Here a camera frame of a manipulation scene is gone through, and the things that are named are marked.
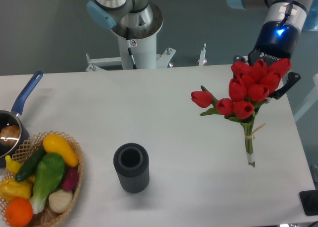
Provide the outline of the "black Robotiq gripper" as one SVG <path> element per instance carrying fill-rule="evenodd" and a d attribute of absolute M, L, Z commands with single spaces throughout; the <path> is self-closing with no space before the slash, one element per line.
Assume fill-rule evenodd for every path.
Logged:
<path fill-rule="evenodd" d="M 265 23 L 260 31 L 256 44 L 248 56 L 235 55 L 233 63 L 244 62 L 254 65 L 258 60 L 263 60 L 267 65 L 287 58 L 290 59 L 299 39 L 297 28 L 290 24 L 281 25 L 280 22 L 270 21 Z M 269 98 L 280 99 L 286 92 L 300 80 L 300 74 L 288 72 L 286 83 L 269 94 Z"/>

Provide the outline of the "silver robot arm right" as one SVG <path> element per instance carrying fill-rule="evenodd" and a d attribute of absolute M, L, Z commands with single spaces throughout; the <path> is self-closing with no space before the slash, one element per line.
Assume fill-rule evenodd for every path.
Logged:
<path fill-rule="evenodd" d="M 290 59 L 313 0 L 227 0 L 235 9 L 267 8 L 253 50 L 248 54 L 248 63 L 253 65 L 263 59 L 268 65 L 282 58 Z"/>

